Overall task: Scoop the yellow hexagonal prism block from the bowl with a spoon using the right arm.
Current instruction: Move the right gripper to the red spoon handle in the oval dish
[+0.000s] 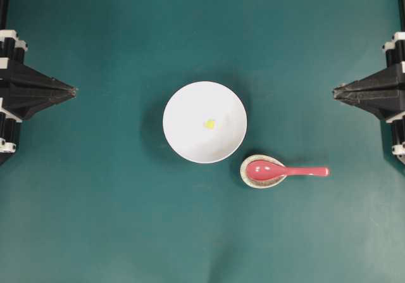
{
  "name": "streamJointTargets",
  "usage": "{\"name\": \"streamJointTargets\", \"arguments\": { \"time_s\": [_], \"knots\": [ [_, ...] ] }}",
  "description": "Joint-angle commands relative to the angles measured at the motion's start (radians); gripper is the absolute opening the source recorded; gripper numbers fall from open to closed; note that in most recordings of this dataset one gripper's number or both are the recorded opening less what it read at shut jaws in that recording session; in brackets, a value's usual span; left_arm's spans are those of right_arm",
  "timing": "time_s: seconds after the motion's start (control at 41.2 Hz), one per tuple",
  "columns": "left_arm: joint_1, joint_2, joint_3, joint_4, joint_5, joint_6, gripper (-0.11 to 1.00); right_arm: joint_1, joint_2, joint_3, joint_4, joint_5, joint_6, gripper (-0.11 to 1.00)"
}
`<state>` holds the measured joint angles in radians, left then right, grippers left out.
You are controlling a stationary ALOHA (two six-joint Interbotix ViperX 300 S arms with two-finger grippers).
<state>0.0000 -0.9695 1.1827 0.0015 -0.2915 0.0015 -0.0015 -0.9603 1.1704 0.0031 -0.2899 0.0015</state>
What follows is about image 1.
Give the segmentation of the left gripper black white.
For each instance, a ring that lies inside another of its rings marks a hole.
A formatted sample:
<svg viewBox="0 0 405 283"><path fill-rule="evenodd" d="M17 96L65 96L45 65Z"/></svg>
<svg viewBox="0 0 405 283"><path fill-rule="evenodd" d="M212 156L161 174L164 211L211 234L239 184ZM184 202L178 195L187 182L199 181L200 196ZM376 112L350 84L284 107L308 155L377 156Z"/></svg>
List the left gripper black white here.
<svg viewBox="0 0 405 283"><path fill-rule="evenodd" d="M22 120L76 97L76 88L24 64L27 43L15 30L1 30L1 165L17 151ZM17 89L63 91L47 97L13 97Z"/></svg>

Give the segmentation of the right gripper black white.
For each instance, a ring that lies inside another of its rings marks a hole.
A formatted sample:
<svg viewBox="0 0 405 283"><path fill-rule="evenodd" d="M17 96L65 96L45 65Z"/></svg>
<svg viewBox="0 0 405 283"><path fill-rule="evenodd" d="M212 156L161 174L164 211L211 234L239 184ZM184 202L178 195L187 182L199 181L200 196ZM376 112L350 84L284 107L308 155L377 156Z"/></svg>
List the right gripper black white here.
<svg viewBox="0 0 405 283"><path fill-rule="evenodd" d="M391 41L382 46L387 68L361 80L340 85L333 90L333 98L355 106L390 125L392 154L404 164L404 32L396 32ZM359 91L398 90L398 97L359 97Z"/></svg>

